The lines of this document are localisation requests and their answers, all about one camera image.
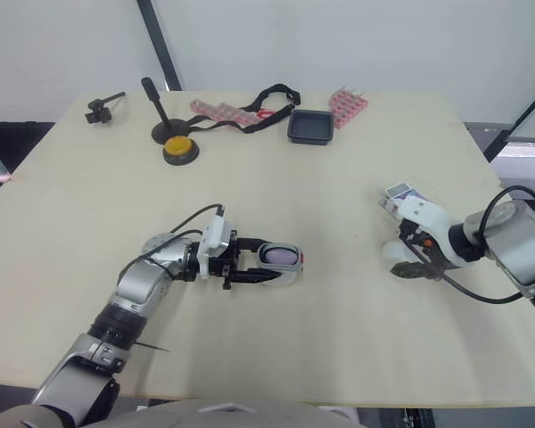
metal base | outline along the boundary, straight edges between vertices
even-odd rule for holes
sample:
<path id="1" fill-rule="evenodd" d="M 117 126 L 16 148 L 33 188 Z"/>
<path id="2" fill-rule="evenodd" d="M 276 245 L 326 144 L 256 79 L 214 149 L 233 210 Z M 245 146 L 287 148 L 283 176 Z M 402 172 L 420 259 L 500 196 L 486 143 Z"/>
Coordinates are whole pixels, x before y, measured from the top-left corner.
<path id="1" fill-rule="evenodd" d="M 188 136 L 189 125 L 185 120 L 169 119 L 170 126 L 160 122 L 152 129 L 151 137 L 158 144 L 165 144 L 173 136 Z"/>

black pole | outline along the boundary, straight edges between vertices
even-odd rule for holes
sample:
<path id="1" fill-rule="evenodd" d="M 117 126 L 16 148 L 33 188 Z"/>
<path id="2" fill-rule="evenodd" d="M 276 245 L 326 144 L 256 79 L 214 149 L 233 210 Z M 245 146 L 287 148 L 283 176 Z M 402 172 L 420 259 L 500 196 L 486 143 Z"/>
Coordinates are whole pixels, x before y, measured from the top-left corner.
<path id="1" fill-rule="evenodd" d="M 169 49 L 162 36 L 161 26 L 159 25 L 159 20 L 157 20 L 151 0 L 136 0 L 136 2 L 143 15 L 144 25 L 149 32 L 154 52 L 157 54 L 157 58 L 159 58 L 167 86 L 171 91 L 182 91 L 182 87 L 178 81 L 177 71 L 172 63 L 172 59 L 170 59 Z"/>
<path id="2" fill-rule="evenodd" d="M 505 129 L 499 132 L 498 136 L 491 142 L 487 149 L 483 152 L 485 159 L 488 162 L 493 161 L 507 145 L 507 138 L 519 127 L 524 120 L 526 120 L 530 114 L 535 110 L 535 99 L 526 111 L 517 119 L 511 129 Z"/>

black clamp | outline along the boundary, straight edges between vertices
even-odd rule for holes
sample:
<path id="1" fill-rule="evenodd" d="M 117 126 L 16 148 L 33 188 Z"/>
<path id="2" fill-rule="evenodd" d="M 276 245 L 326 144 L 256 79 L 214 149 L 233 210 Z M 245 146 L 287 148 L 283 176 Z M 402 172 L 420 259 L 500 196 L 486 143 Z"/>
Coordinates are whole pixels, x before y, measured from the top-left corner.
<path id="1" fill-rule="evenodd" d="M 97 98 L 87 105 L 87 108 L 91 110 L 91 113 L 86 113 L 87 123 L 107 123 L 112 119 L 111 111 L 108 107 L 105 107 L 105 104 L 109 101 L 116 100 L 121 96 L 125 96 L 124 92 L 119 92 L 118 94 L 109 96 L 103 100 Z"/>

white wall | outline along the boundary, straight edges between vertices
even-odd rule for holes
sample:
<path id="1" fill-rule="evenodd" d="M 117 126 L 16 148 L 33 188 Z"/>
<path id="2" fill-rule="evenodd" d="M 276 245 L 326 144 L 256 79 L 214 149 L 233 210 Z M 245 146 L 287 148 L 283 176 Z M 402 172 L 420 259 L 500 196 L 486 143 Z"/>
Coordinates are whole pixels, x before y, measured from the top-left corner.
<path id="1" fill-rule="evenodd" d="M 535 0 L 153 3 L 186 89 L 440 90 L 497 123 L 535 96 Z M 145 75 L 163 88 L 134 0 L 0 0 L 0 120 L 57 120 Z"/>
<path id="2" fill-rule="evenodd" d="M 464 121 L 535 96 L 535 0 L 153 0 L 188 89 L 440 90 Z"/>
<path id="3" fill-rule="evenodd" d="M 0 0 L 0 120 L 55 121 L 77 95 L 144 76 L 163 87 L 134 0 Z"/>

black stand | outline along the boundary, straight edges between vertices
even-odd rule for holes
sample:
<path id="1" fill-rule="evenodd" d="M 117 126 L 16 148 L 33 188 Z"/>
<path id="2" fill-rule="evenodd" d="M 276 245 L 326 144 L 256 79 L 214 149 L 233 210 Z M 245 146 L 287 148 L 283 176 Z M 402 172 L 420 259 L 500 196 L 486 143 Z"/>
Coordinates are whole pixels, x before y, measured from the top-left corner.
<path id="1" fill-rule="evenodd" d="M 189 125 L 185 120 L 169 119 L 167 113 L 162 108 L 159 93 L 154 87 L 151 78 L 142 78 L 141 85 L 143 85 L 146 95 L 154 104 L 154 108 L 159 113 L 162 122 L 157 123 L 151 132 L 152 139 L 158 144 L 165 144 L 173 136 L 188 136 L 190 133 Z"/>

